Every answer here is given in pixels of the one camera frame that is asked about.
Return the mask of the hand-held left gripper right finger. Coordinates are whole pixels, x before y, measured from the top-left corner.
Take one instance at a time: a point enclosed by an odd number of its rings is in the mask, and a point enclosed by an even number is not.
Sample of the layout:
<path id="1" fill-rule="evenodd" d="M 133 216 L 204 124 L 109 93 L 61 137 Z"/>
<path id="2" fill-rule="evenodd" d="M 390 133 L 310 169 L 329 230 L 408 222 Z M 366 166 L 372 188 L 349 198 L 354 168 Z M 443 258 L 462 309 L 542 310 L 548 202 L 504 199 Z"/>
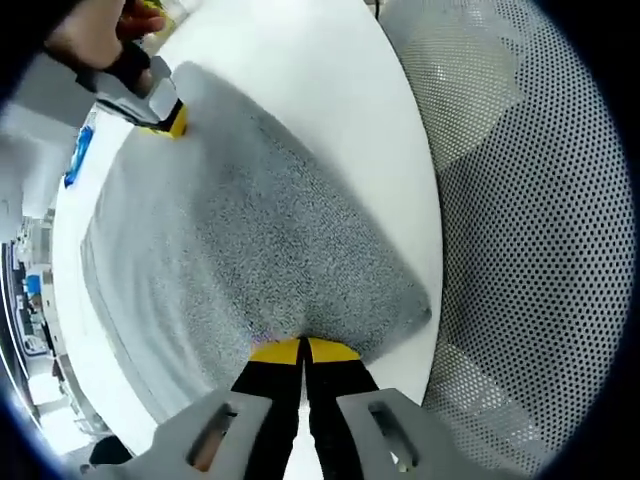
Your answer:
<path id="1" fill-rule="evenodd" d="M 381 389 L 358 353 L 308 338 L 310 429 L 327 479 L 493 479 L 465 457 L 436 417 Z"/>

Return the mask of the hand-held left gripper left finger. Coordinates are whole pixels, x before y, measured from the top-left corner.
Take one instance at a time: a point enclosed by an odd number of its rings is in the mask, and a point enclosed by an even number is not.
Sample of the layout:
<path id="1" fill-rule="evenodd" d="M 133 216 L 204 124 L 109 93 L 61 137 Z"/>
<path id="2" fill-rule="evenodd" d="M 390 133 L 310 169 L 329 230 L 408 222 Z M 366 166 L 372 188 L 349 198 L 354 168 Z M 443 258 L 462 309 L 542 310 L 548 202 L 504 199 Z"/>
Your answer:
<path id="1" fill-rule="evenodd" d="M 282 479 L 299 425 L 300 341 L 255 350 L 233 387 L 160 425 L 143 454 L 86 479 Z"/>

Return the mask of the person's right hand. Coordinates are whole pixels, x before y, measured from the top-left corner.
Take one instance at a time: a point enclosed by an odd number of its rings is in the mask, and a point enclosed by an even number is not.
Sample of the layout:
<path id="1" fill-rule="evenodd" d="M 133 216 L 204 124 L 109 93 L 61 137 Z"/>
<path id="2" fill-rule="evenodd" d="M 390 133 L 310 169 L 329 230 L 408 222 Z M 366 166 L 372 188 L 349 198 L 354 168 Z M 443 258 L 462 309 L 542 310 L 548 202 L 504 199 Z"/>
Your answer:
<path id="1" fill-rule="evenodd" d="M 161 31 L 166 18 L 143 1 L 80 1 L 45 41 L 45 47 L 66 64 L 96 70 L 112 65 L 123 50 L 122 41 Z"/>

